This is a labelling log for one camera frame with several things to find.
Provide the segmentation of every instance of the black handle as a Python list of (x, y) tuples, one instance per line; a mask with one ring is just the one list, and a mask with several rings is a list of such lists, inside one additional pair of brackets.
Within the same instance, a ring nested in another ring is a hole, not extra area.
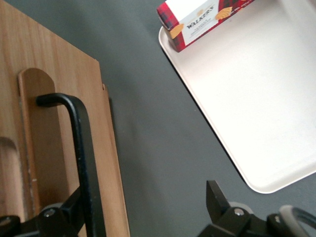
[(38, 106), (66, 106), (73, 131), (84, 221), (88, 237), (105, 237), (97, 170), (94, 159), (90, 123), (83, 102), (77, 97), (52, 93), (38, 96)]

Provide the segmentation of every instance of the walkers shortbread box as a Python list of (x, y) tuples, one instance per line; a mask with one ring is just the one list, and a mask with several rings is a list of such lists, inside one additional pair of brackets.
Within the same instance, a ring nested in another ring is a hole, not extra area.
[(157, 8), (176, 51), (211, 31), (254, 0), (167, 0)]

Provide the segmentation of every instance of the bolt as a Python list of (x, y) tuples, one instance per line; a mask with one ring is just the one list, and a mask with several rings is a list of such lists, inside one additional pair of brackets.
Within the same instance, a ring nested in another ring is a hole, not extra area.
[(240, 208), (235, 208), (234, 212), (237, 216), (243, 216), (245, 214), (244, 211)]
[(55, 214), (55, 210), (54, 209), (49, 209), (44, 213), (44, 217), (50, 217), (52, 215)]
[(4, 220), (0, 221), (0, 226), (5, 226), (11, 222), (10, 217), (5, 218)]

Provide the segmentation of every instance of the gray table surface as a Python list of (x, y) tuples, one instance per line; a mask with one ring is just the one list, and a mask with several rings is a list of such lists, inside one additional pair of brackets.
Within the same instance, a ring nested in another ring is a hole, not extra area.
[(213, 179), (260, 218), (284, 204), (316, 215), (315, 174), (268, 195), (243, 182), (160, 47), (162, 0), (6, 1), (100, 62), (132, 237), (197, 236)]

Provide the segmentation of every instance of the wooden board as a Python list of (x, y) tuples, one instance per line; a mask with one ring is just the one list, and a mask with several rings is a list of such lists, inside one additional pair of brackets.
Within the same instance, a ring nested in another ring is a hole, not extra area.
[[(85, 104), (90, 118), (107, 235), (129, 236), (119, 162), (109, 121), (108, 94), (101, 81), (99, 63), (0, 0), (0, 137), (12, 141), (20, 157), (26, 217), (30, 218), (34, 213), (17, 75), (27, 68), (45, 71), (54, 81), (56, 92), (76, 96)], [(79, 182), (71, 126), (65, 108), (58, 108), (58, 114), (68, 189), (72, 193)]]

